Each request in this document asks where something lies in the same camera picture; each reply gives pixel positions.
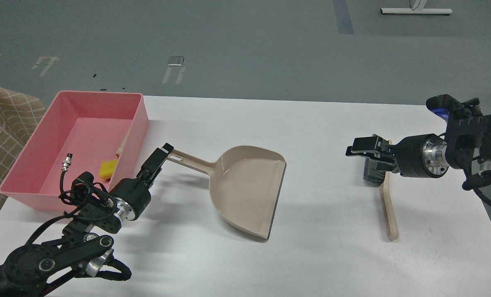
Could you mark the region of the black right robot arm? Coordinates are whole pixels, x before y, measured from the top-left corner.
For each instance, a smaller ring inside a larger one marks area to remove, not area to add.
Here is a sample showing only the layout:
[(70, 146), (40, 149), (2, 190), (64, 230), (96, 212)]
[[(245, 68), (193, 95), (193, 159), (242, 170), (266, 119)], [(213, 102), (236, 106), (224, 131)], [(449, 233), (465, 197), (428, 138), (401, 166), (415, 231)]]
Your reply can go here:
[(428, 98), (425, 105), (445, 121), (443, 134), (405, 137), (396, 144), (373, 134), (355, 138), (345, 155), (363, 157), (363, 178), (380, 184), (387, 172), (440, 178), (449, 168), (462, 170), (462, 188), (491, 207), (491, 198), (481, 191), (491, 185), (491, 114), (483, 115), (478, 98), (462, 103), (449, 94)]

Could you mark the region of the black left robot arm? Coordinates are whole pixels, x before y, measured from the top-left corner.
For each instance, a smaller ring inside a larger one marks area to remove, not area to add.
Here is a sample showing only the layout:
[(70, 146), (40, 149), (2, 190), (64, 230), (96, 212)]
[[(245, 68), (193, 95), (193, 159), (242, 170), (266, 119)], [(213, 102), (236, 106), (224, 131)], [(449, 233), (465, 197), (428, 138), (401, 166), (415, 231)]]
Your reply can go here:
[(151, 201), (149, 192), (173, 151), (166, 143), (142, 164), (136, 177), (110, 191), (90, 172), (76, 177), (70, 190), (64, 177), (72, 154), (62, 163), (59, 199), (75, 209), (42, 224), (0, 265), (0, 297), (44, 297), (73, 278), (126, 281), (130, 269), (113, 255), (112, 234), (124, 221), (137, 220)]

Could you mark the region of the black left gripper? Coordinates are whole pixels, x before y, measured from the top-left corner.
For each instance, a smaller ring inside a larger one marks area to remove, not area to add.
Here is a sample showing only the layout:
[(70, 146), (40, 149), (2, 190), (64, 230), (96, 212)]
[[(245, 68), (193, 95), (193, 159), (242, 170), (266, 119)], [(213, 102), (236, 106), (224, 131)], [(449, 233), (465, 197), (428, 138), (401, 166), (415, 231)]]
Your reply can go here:
[(140, 217), (151, 201), (149, 189), (162, 170), (164, 162), (172, 153), (174, 147), (165, 143), (153, 151), (143, 162), (138, 178), (125, 178), (119, 181), (109, 192), (113, 197), (124, 201), (129, 206), (128, 221), (134, 221)]

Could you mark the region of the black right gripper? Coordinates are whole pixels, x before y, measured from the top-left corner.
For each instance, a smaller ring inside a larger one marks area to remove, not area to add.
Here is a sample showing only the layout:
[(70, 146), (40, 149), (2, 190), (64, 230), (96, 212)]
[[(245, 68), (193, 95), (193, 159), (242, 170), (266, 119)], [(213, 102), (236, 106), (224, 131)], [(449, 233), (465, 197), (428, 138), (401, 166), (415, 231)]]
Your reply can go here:
[[(404, 177), (440, 178), (449, 169), (445, 158), (447, 143), (435, 134), (406, 137), (396, 145), (373, 134), (357, 137), (345, 151), (347, 157), (360, 156), (365, 160), (365, 175), (398, 173)], [(373, 159), (393, 159), (396, 163)]]

